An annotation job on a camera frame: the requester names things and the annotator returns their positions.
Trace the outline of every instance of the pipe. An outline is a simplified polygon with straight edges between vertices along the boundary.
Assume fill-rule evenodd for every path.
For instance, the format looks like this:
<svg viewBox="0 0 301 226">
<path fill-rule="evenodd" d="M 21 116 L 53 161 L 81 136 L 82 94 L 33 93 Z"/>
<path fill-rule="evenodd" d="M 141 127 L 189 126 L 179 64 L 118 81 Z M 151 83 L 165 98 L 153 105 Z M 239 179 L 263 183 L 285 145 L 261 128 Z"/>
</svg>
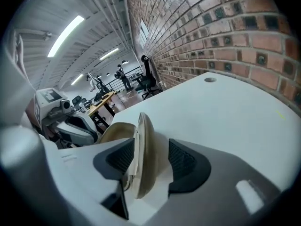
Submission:
<svg viewBox="0 0 301 226">
<path fill-rule="evenodd" d="M 109 0 L 104 0 L 104 2 L 105 2 L 105 4 L 107 5 L 107 7 L 109 8 L 109 11 L 111 12 L 112 17 L 114 18 L 114 20 L 115 20 L 115 21 L 120 20 L 120 17 L 119 17 L 119 15 L 118 15 L 117 10 L 116 10 L 116 6 L 115 6 L 114 8 L 115 8 L 115 12 L 116 12 L 116 15 L 117 15 L 118 19 L 116 18 L 115 14 L 114 14 L 114 12 L 113 12 L 113 10 L 112 10 L 112 8 L 111 8 L 110 1 L 109 1 Z M 121 34 L 123 35 L 123 39 L 125 40 L 126 44 L 129 46 L 129 44 L 127 43 L 127 40 L 126 40 L 124 34 L 123 34 L 122 32 L 121 32 Z"/>
<path fill-rule="evenodd" d="M 120 23 L 121 29 L 122 29 L 122 31 L 123 31 L 123 37 L 124 37 L 124 39 L 125 39 L 125 41 L 126 41 L 128 47 L 130 47 L 130 45 L 129 45 L 127 39 L 126 39 L 126 35 L 127 35 L 127 34 L 126 34 L 126 32 L 125 32 L 125 30 L 124 30 L 124 28 L 123 28 L 123 26 L 122 26 L 121 19 L 120 19 L 120 16 L 119 16 L 119 12 L 118 12 L 117 9 L 116 9 L 116 3 L 115 3 L 115 0 L 112 0 L 112 2 L 113 2 L 113 7 L 114 7 L 114 9 L 115 9 L 115 13 L 116 13 L 116 15 L 117 15 L 118 21 L 119 21 L 119 23 Z"/>
<path fill-rule="evenodd" d="M 109 19 L 108 15 L 106 14 L 106 12 L 104 11 L 102 5 L 100 4 L 100 2 L 98 0 L 93 0 L 95 2 L 95 4 L 98 6 L 98 8 L 102 11 L 102 13 L 104 14 L 105 18 L 107 19 L 107 21 L 109 22 L 110 25 L 112 25 L 111 20 Z M 116 35 L 119 37 L 122 45 L 126 48 L 126 46 L 124 45 L 121 37 L 119 36 L 119 34 L 117 33 L 116 29 L 114 28 L 114 26 L 112 26 L 113 31 L 116 33 Z"/>
</svg>

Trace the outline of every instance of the desk surface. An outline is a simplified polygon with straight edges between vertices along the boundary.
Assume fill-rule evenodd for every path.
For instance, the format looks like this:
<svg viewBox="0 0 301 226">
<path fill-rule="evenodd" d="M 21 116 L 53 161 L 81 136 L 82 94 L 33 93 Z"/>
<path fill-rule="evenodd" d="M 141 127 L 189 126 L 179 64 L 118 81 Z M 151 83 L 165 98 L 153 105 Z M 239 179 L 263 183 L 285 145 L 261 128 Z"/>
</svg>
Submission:
<svg viewBox="0 0 301 226">
<path fill-rule="evenodd" d="M 89 108 L 87 114 L 88 114 L 89 116 L 93 115 L 96 111 L 98 111 L 98 109 L 99 109 L 100 107 L 102 107 L 105 103 L 107 103 L 107 101 L 108 101 L 109 99 L 111 99 L 112 96 L 113 96 L 114 94 L 115 94 L 114 91 L 109 92 L 109 93 L 107 93 L 107 95 L 109 95 L 109 96 L 106 97 L 105 99 L 103 99 L 103 101 L 102 101 L 99 105 L 95 106 L 95 105 L 92 104 L 92 105 L 90 106 L 90 108 Z"/>
<path fill-rule="evenodd" d="M 137 125 L 140 112 L 148 114 L 163 146 L 175 138 L 234 154 L 280 190 L 299 170 L 301 118 L 245 82 L 205 73 L 119 112 L 113 123 Z"/>
</svg>

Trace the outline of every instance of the gray panel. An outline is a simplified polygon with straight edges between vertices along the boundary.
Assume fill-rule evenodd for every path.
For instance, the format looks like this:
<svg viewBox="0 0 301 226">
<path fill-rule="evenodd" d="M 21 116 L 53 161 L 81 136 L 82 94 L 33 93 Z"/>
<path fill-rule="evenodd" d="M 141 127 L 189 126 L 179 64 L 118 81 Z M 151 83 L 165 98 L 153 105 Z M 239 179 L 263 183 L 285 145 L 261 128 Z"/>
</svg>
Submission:
<svg viewBox="0 0 301 226">
<path fill-rule="evenodd" d="M 211 174 L 196 191 L 172 194 L 167 203 L 146 223 L 147 226 L 244 225 L 251 217 L 235 189 L 241 180 L 251 180 L 263 194 L 265 204 L 280 194 L 269 180 L 240 158 L 197 144 L 177 141 L 207 157 L 212 166 Z"/>
</svg>

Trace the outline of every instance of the wooden table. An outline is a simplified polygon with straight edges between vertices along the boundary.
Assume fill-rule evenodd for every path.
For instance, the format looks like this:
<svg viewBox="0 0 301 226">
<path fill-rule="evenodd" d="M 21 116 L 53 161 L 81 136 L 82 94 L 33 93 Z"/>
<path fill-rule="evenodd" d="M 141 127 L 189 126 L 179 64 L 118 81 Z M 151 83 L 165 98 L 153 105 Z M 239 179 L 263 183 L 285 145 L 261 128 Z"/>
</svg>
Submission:
<svg viewBox="0 0 301 226">
<path fill-rule="evenodd" d="M 96 111 L 99 110 L 100 107 L 104 106 L 104 107 L 108 110 L 108 112 L 110 112 L 110 114 L 111 114 L 112 116 L 114 116 L 115 113 L 114 113 L 113 110 L 109 107 L 109 105 L 108 105 L 108 103 L 107 103 L 108 100 L 111 99 L 112 96 L 113 96 L 114 94 L 115 94 L 114 91 L 109 92 L 109 93 L 107 93 L 107 95 L 109 95 L 109 96 L 106 97 L 105 99 L 103 99 L 103 101 L 102 101 L 100 104 L 98 104 L 98 105 L 93 105 L 93 104 L 92 104 L 92 105 L 90 106 L 89 110 L 88 110 L 88 115 L 89 115 L 89 116 L 93 115 Z"/>
<path fill-rule="evenodd" d="M 98 104 L 98 105 L 91 105 L 87 114 L 91 117 L 93 115 L 95 115 L 95 117 L 106 127 L 108 128 L 109 127 L 109 124 L 97 113 L 97 111 L 99 110 L 100 107 L 104 106 L 108 112 L 114 117 L 115 115 L 115 112 L 110 108 L 109 104 L 107 103 L 109 99 L 112 98 L 113 95 L 115 95 L 115 91 L 113 92 L 109 92 L 107 93 L 107 95 L 109 95 L 108 97 L 106 97 L 105 99 L 103 99 L 103 101 Z M 100 133 L 104 133 L 104 131 L 100 128 L 100 127 L 96 127 L 97 130 L 100 132 Z"/>
</svg>

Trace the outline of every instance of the fluorescent light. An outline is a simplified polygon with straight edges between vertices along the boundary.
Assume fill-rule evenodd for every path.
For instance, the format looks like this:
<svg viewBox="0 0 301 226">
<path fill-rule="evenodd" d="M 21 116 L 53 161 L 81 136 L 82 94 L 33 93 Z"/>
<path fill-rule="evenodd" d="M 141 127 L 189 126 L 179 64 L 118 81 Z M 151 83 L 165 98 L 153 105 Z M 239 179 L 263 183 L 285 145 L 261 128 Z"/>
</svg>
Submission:
<svg viewBox="0 0 301 226">
<path fill-rule="evenodd" d="M 64 29 L 64 31 L 61 33 L 61 35 L 57 38 L 54 45 L 52 46 L 48 57 L 53 57 L 57 50 L 60 48 L 64 40 L 68 37 L 68 35 L 79 25 L 82 21 L 84 21 L 84 18 L 81 16 L 77 16 L 69 25 Z"/>
<path fill-rule="evenodd" d="M 116 48 L 116 49 L 112 50 L 111 52 L 107 53 L 106 55 L 102 56 L 102 57 L 100 58 L 100 60 L 103 60 L 104 58 L 106 58 L 106 57 L 109 56 L 110 54 L 116 52 L 117 50 L 119 50 L 119 48 Z"/>
<path fill-rule="evenodd" d="M 75 79 L 75 81 L 73 81 L 72 83 L 71 83 L 71 85 L 74 85 L 81 77 L 83 76 L 83 74 L 80 74 L 76 79 Z"/>
</svg>

